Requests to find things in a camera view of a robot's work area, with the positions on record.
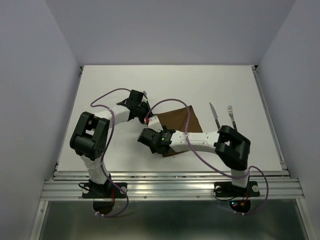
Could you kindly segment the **brown cloth napkin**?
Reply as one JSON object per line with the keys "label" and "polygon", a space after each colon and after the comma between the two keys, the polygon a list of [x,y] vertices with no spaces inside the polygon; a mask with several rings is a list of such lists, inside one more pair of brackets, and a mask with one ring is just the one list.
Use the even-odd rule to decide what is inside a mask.
{"label": "brown cloth napkin", "polygon": [[[188,124],[188,133],[202,133],[202,127],[199,120],[195,114],[192,105],[188,106],[190,111],[190,119]],[[156,114],[162,127],[166,127],[167,130],[175,130],[180,132],[185,132],[185,127],[187,124],[188,110],[186,107],[167,111],[163,113]]]}

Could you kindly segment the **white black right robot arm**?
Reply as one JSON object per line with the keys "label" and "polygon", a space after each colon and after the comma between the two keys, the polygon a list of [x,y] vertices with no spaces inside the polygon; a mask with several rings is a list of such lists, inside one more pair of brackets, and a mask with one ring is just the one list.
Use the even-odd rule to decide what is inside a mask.
{"label": "white black right robot arm", "polygon": [[231,126],[223,125],[214,132],[182,132],[173,129],[155,131],[144,128],[137,141],[149,147],[154,154],[173,154],[198,152],[217,155],[230,168],[231,174],[221,172],[221,175],[231,178],[230,189],[235,195],[242,195],[248,190],[249,169],[248,158],[251,141]]}

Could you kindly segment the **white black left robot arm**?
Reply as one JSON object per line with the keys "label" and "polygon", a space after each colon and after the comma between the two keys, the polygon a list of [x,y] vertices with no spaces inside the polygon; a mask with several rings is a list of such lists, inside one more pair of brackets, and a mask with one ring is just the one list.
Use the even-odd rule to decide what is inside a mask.
{"label": "white black left robot arm", "polygon": [[84,199],[110,198],[115,193],[123,194],[120,188],[126,185],[115,185],[111,174],[104,164],[104,156],[111,143],[115,126],[137,118],[145,123],[146,114],[150,110],[147,94],[137,90],[130,90],[129,96],[113,107],[98,104],[94,100],[90,106],[102,107],[104,111],[98,113],[81,113],[70,139],[70,148],[80,156],[89,175],[87,182],[78,186],[82,189]]}

